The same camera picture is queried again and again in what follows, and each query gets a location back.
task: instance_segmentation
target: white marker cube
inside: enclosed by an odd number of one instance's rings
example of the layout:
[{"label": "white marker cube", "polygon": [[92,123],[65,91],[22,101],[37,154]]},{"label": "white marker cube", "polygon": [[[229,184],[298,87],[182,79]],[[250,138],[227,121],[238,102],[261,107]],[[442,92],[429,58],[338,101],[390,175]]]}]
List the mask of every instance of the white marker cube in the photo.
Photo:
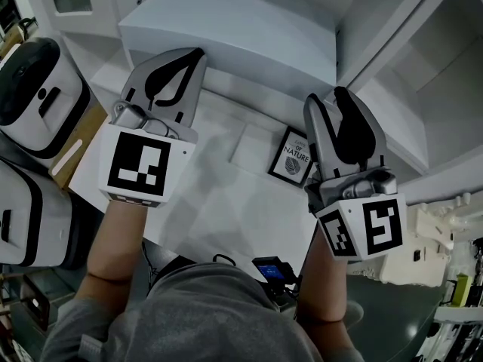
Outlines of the white marker cube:
[{"label": "white marker cube", "polygon": [[103,125],[101,133],[99,190],[130,204],[167,203],[195,144],[113,124]]},{"label": "white marker cube", "polygon": [[366,260],[403,245],[404,195],[342,200],[316,214],[335,259]]}]

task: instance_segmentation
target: white shelf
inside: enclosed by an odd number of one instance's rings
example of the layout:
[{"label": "white shelf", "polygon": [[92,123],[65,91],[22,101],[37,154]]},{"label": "white shelf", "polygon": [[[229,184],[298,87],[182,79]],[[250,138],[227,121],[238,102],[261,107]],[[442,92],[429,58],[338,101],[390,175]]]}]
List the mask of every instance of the white shelf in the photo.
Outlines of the white shelf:
[{"label": "white shelf", "polygon": [[128,59],[124,49],[120,48],[107,63],[105,63],[99,71],[92,77],[91,83],[110,91],[114,94],[121,95],[122,88],[128,81],[131,74]]},{"label": "white shelf", "polygon": [[129,50],[201,47],[208,66],[299,100],[336,84],[331,13],[304,0],[148,0],[119,28]]},{"label": "white shelf", "polygon": [[386,133],[388,147],[419,173],[429,169],[426,130],[416,92],[389,67],[358,93]]},{"label": "white shelf", "polygon": [[456,324],[483,321],[483,307],[438,307],[435,321]]},{"label": "white shelf", "polygon": [[354,0],[337,29],[337,84],[348,86],[421,0]]}]

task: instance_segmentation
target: white container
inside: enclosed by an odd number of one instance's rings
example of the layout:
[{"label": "white container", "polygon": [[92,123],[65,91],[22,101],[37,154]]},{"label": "white container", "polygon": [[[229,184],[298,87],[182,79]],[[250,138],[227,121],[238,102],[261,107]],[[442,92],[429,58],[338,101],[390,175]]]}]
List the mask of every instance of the white container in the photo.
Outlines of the white container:
[{"label": "white container", "polygon": [[50,167],[91,101],[89,87],[49,38],[18,47],[0,81],[0,130]]},{"label": "white container", "polygon": [[50,179],[0,158],[0,262],[62,265],[75,231],[72,202]]}]

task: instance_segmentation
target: white cabinet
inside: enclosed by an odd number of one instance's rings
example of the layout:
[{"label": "white cabinet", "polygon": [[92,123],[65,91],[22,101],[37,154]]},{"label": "white cabinet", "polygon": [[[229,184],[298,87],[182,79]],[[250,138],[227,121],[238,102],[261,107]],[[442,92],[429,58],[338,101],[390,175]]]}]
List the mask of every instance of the white cabinet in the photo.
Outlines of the white cabinet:
[{"label": "white cabinet", "polygon": [[483,146],[483,0],[89,2],[59,12],[43,0],[105,106],[141,61],[200,46],[204,88],[299,129],[311,91],[348,86],[381,123],[401,178],[470,162]]},{"label": "white cabinet", "polygon": [[482,15],[483,0],[423,0],[349,85],[421,173],[483,146]]}]

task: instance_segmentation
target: framed book cover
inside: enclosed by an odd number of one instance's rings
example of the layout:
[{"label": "framed book cover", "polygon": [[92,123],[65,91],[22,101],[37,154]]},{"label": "framed book cover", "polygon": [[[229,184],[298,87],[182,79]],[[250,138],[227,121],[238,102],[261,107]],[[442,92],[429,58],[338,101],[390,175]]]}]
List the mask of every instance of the framed book cover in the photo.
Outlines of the framed book cover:
[{"label": "framed book cover", "polygon": [[307,136],[287,127],[268,174],[302,188],[311,168]]}]

